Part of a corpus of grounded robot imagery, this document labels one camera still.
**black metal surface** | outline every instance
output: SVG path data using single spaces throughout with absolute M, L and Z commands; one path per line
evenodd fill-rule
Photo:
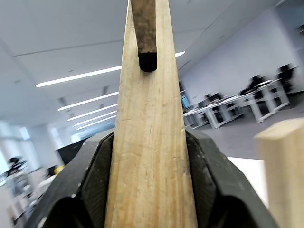
M 25 228 L 105 223 L 113 132 L 88 139 L 55 178 Z M 278 228 L 244 174 L 197 131 L 186 132 L 199 228 Z
M 247 178 L 218 150 L 209 136 L 200 131 L 188 130 L 186 138 L 187 142 L 191 140 L 199 144 L 208 170 L 217 186 L 218 194 L 213 211 L 217 215 L 222 213 L 221 219 L 225 216 L 226 222 L 224 222 L 223 226 L 216 227 L 278 228 Z M 223 207 L 227 208 L 227 210 L 221 212 Z M 231 219 L 238 221 L 238 223 L 233 223 L 233 226 L 231 226 L 229 223 Z
M 53 180 L 24 228 L 37 228 L 44 217 L 49 217 L 51 210 L 57 210 L 55 204 L 60 200 L 79 199 L 80 187 L 89 167 L 92 166 L 98 145 L 110 132 L 112 131 L 97 134 L 85 141 L 76 157 Z
M 94 227 L 103 227 L 107 201 L 113 133 L 100 146 L 82 187 L 82 198 Z

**white table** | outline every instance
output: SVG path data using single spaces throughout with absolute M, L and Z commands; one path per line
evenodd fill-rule
M 289 100 L 285 94 L 285 91 L 280 83 L 280 80 L 268 80 L 266 82 L 263 82 L 261 84 L 259 84 L 258 86 L 260 86 L 258 89 L 256 89 L 255 91 L 245 94 L 245 95 L 235 95 L 233 97 L 230 97 L 228 99 L 225 99 L 223 101 L 217 102 L 217 103 L 212 103 L 209 104 L 206 107 L 203 108 L 195 108 L 190 110 L 187 113 L 184 113 L 183 116 L 185 117 L 185 122 L 187 122 L 187 116 L 192 116 L 193 120 L 196 122 L 196 126 L 193 127 L 198 128 L 202 125 L 204 125 L 206 122 L 203 122 L 200 118 L 199 118 L 199 114 L 201 113 L 205 113 L 210 124 L 211 127 L 214 128 L 219 128 L 220 126 L 234 120 L 235 118 L 237 118 L 238 116 L 242 115 L 243 113 L 240 112 L 238 115 L 236 116 L 231 116 L 230 114 L 230 110 L 232 109 L 238 109 L 240 110 L 241 107 L 247 106 L 249 105 L 254 116 L 255 119 L 258 123 L 263 122 L 266 118 L 272 116 L 273 114 L 277 113 L 280 109 L 282 109 L 284 106 L 289 105 Z M 272 93 L 271 89 L 275 88 L 276 89 L 276 93 Z M 254 95 L 256 94 L 256 92 L 261 91 L 263 94 L 263 99 L 260 100 L 256 100 Z M 275 102 L 275 98 L 279 98 L 281 101 L 281 104 L 279 106 L 276 106 L 276 102 Z M 259 101 L 265 101 L 267 108 L 269 110 L 269 113 L 262 115 L 259 107 L 258 107 L 258 102 Z M 230 108 L 227 108 L 226 105 L 230 104 L 230 103 L 236 103 L 235 105 L 233 105 Z M 212 110 L 213 108 L 218 107 L 219 111 L 221 112 L 221 116 L 223 118 L 222 122 L 218 122 L 214 111 Z
M 201 114 L 201 113 L 205 113 L 210 124 L 211 124 L 211 127 L 212 128 L 219 128 L 220 126 L 234 120 L 235 118 L 237 118 L 238 116 L 242 115 L 243 113 L 240 112 L 239 114 L 235 115 L 235 116 L 232 116 L 230 114 L 230 111 L 232 109 L 238 109 L 240 108 L 240 105 L 238 104 L 238 99 L 239 99 L 239 95 L 236 95 L 236 96 L 233 96 L 233 97 L 230 97 L 228 99 L 225 99 L 223 101 L 220 101 L 220 102 L 217 102 L 217 103 L 212 103 L 212 104 L 209 104 L 208 106 L 206 107 L 203 107 L 203 108 L 196 108 L 196 109 L 192 109 L 190 110 L 189 112 L 187 113 L 184 113 L 184 117 L 185 117 L 185 122 L 187 122 L 187 116 L 192 116 L 194 121 L 196 122 L 196 126 L 193 127 L 193 129 L 195 128 L 198 128 L 198 127 L 201 127 L 202 125 L 204 125 L 206 122 L 203 122 L 199 117 L 198 115 Z M 230 108 L 227 108 L 226 105 L 230 104 L 230 103 L 237 103 L 237 105 L 234 105 Z M 223 118 L 223 121 L 222 122 L 218 122 L 216 116 L 215 116 L 215 113 L 214 111 L 212 110 L 213 108 L 215 107 L 218 107 L 219 108 L 219 111 L 221 113 L 221 116 Z
M 262 86 L 259 87 L 257 90 L 240 97 L 240 99 L 243 99 L 243 106 L 247 106 L 247 105 L 250 106 L 255 116 L 255 119 L 258 123 L 263 122 L 266 118 L 272 116 L 273 114 L 277 113 L 280 109 L 282 109 L 284 106 L 290 104 L 288 97 L 286 96 L 286 93 L 279 79 L 268 80 L 266 82 L 261 83 L 260 85 Z M 276 89 L 277 91 L 276 93 L 271 92 L 273 88 Z M 256 100 L 254 95 L 258 91 L 262 92 L 263 98 Z M 280 99 L 281 104 L 279 106 L 276 106 L 275 98 Z M 269 113 L 262 115 L 257 104 L 259 101 L 264 101 L 266 103 Z

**stick end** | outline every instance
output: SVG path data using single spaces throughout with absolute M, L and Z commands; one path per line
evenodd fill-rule
M 139 67 L 143 72 L 153 72 L 157 69 L 157 53 L 139 53 Z

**wall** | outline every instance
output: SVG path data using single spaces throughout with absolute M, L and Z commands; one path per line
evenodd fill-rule
M 43 168 L 63 165 L 56 145 L 46 125 L 40 125 L 28 130 L 35 147 L 38 160 Z
M 304 24 L 304 3 L 288 4 L 286 2 L 277 7 L 276 12 L 294 44 L 295 52 L 304 64 L 304 34 L 300 35 L 298 32 L 298 27 Z
M 249 79 L 273 78 L 285 64 L 301 66 L 299 56 L 274 9 L 268 9 L 181 77 L 192 104 L 206 94 L 234 95 Z M 294 92 L 304 90 L 303 70 L 295 71 Z
M 12 157 L 25 159 L 29 171 L 40 167 L 33 144 L 26 134 L 25 127 L 13 126 L 8 122 L 0 121 L 0 174 L 9 169 L 7 161 Z

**wooden stick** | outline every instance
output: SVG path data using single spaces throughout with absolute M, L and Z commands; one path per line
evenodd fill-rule
M 131 0 L 139 66 L 144 72 L 157 68 L 155 0 Z
M 107 228 L 197 227 L 168 0 L 156 0 L 158 68 L 139 68 L 130 1 Z
M 282 228 L 304 227 L 304 119 L 279 122 L 256 138 L 265 161 L 270 212 Z

